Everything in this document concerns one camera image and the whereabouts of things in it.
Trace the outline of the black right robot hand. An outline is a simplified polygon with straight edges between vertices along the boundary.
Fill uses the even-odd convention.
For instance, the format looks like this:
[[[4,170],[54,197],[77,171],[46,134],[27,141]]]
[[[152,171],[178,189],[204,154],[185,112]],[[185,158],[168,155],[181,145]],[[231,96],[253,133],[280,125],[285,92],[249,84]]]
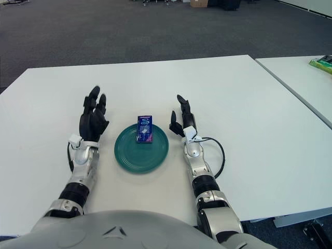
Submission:
[[[188,100],[185,100],[181,95],[177,95],[177,100],[180,103],[181,111],[182,111],[182,121],[183,124],[177,122],[175,111],[171,112],[171,122],[169,124],[169,129],[174,132],[176,135],[180,135],[181,137],[185,137],[184,129],[192,126],[195,130],[197,130],[195,117],[191,112],[190,104]]]

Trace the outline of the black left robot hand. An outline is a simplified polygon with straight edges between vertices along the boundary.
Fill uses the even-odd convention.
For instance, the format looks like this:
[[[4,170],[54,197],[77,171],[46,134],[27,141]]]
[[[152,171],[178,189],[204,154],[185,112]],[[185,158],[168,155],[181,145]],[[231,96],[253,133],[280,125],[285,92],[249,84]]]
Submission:
[[[106,95],[102,94],[97,101],[99,93],[100,87],[95,86],[84,99],[79,122],[79,134],[84,141],[98,142],[109,124],[105,119]]]

